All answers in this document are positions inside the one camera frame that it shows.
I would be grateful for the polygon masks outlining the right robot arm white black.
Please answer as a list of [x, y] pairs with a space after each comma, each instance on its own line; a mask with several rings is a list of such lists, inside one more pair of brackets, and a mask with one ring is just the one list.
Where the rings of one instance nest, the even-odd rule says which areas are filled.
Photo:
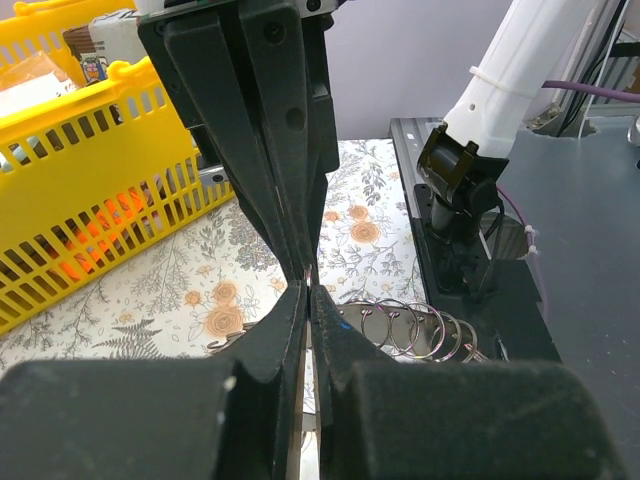
[[[591, 1], [515, 1], [471, 80], [431, 134], [419, 164], [472, 242], [530, 104]], [[325, 34], [337, 1], [168, 1], [139, 39], [205, 165], [226, 174], [288, 282], [317, 283], [326, 176], [339, 164]]]

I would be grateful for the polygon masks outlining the metal disc keyring holder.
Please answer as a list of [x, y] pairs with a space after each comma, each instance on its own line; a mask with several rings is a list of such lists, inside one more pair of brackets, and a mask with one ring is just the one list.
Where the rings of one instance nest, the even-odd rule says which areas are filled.
[[[311, 300], [303, 291], [278, 301], [260, 322], [206, 346], [210, 356], [236, 358], [248, 367], [260, 362], [277, 370], [306, 349]], [[338, 325], [361, 335], [374, 347], [401, 362], [487, 362], [476, 329], [467, 321], [424, 302], [353, 298], [336, 305]]]

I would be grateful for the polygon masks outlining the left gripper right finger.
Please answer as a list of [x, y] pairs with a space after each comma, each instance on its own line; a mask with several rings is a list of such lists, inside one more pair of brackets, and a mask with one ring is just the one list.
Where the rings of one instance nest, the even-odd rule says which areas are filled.
[[555, 362], [401, 363], [310, 290], [324, 479], [624, 479], [580, 380]]

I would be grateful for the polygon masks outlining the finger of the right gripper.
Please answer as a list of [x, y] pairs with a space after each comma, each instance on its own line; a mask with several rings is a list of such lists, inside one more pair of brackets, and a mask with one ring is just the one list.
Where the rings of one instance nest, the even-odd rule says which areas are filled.
[[311, 85], [299, 11], [294, 1], [243, 1], [239, 18], [257, 84], [293, 275], [317, 280], [326, 179], [311, 129]]
[[270, 247], [288, 280], [300, 277], [266, 151], [249, 115], [217, 9], [169, 22], [167, 51], [238, 196], [241, 209]]

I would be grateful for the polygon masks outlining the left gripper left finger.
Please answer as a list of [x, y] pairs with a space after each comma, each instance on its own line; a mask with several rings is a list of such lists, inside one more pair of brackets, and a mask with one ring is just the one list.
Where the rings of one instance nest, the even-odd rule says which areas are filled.
[[5, 479], [294, 479], [306, 287], [218, 354], [39, 360], [1, 381]]

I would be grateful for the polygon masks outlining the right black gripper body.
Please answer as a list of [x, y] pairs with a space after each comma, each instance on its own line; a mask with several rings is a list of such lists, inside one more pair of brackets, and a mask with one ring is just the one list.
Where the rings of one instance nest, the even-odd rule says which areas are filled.
[[[200, 148], [205, 163], [200, 170], [203, 180], [211, 180], [214, 168], [223, 163], [215, 153], [212, 143], [201, 123], [196, 108], [181, 80], [175, 65], [167, 51], [165, 37], [169, 22], [201, 9], [217, 9], [222, 21], [225, 39], [232, 55], [237, 79], [254, 128], [262, 139], [267, 168], [272, 169], [268, 161], [264, 122], [254, 77], [249, 50], [239, 18], [239, 6], [243, 1], [169, 1], [163, 9], [145, 15], [138, 26], [138, 35], [142, 45], [158, 73], [180, 120], [193, 135]], [[337, 131], [332, 99], [329, 69], [326, 53], [325, 34], [332, 26], [333, 12], [337, 8], [334, 1], [294, 1], [302, 23], [304, 48], [311, 85], [311, 129], [315, 133], [320, 159], [320, 169], [325, 179], [329, 172], [336, 170], [339, 164]]]

